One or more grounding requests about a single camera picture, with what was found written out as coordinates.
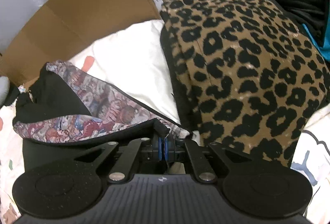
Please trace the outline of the teddy bear print storage bag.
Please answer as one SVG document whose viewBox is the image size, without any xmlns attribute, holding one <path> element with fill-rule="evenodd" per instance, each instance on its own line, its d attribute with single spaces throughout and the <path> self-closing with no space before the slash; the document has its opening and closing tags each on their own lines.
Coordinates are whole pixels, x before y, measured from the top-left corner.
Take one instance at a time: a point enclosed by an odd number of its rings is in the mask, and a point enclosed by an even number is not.
<svg viewBox="0 0 330 224">
<path fill-rule="evenodd" d="M 115 85 L 62 60 L 44 64 L 28 92 L 18 96 L 13 119 L 13 129 L 22 138 L 50 144 L 123 137 L 147 125 L 163 137 L 191 135 Z"/>
</svg>

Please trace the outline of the black garment with white logo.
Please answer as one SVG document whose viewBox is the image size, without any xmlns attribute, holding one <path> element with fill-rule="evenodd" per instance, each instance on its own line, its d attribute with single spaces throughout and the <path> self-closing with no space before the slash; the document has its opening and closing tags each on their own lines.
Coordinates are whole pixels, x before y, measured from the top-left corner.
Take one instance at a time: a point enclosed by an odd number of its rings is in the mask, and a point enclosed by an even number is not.
<svg viewBox="0 0 330 224">
<path fill-rule="evenodd" d="M 13 123 L 35 123 L 67 115 L 90 114 L 59 75 L 42 67 L 39 79 L 27 93 L 18 96 Z"/>
</svg>

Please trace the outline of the white patterned bed sheet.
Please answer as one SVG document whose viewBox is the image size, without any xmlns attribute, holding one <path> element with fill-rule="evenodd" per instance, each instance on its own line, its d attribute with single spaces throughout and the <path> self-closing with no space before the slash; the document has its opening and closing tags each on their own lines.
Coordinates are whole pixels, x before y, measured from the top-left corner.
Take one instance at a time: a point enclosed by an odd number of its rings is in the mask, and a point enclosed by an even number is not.
<svg viewBox="0 0 330 224">
<path fill-rule="evenodd" d="M 178 121 L 170 73 L 160 47 L 163 22 L 150 20 L 95 41 L 72 58 L 88 74 L 112 83 L 137 100 Z M 12 198 L 14 181 L 24 172 L 22 139 L 13 131 L 15 103 L 1 108 L 1 222 L 13 223 L 20 213 Z M 300 135 L 292 168 L 313 187 L 306 209 L 312 223 L 329 223 L 329 108 L 316 112 Z"/>
</svg>

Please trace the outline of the leopard print garment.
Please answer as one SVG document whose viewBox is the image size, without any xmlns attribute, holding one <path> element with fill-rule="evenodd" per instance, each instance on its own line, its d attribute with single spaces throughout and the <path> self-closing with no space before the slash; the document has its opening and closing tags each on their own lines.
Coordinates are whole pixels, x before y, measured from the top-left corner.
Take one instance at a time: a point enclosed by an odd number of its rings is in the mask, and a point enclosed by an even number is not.
<svg viewBox="0 0 330 224">
<path fill-rule="evenodd" d="M 271 0 L 162 0 L 162 43 L 181 123 L 288 167 L 329 97 L 329 70 Z"/>
</svg>

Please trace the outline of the brown cardboard box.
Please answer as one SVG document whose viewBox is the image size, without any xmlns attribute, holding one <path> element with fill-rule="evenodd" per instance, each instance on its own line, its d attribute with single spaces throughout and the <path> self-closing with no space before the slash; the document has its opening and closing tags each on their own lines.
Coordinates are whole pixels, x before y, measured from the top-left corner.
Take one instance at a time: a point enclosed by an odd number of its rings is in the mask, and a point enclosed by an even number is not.
<svg viewBox="0 0 330 224">
<path fill-rule="evenodd" d="M 48 0 L 1 57 L 1 75 L 30 82 L 46 62 L 69 60 L 95 40 L 158 18 L 153 0 Z"/>
</svg>

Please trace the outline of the grey neck pillow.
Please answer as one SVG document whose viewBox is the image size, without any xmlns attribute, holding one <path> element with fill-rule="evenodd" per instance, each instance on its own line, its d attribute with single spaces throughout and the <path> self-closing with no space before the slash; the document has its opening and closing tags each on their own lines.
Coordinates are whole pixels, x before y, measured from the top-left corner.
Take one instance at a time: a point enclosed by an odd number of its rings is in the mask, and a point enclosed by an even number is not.
<svg viewBox="0 0 330 224">
<path fill-rule="evenodd" d="M 10 80 L 6 76 L 0 77 L 0 107 L 5 103 L 10 89 Z"/>
</svg>

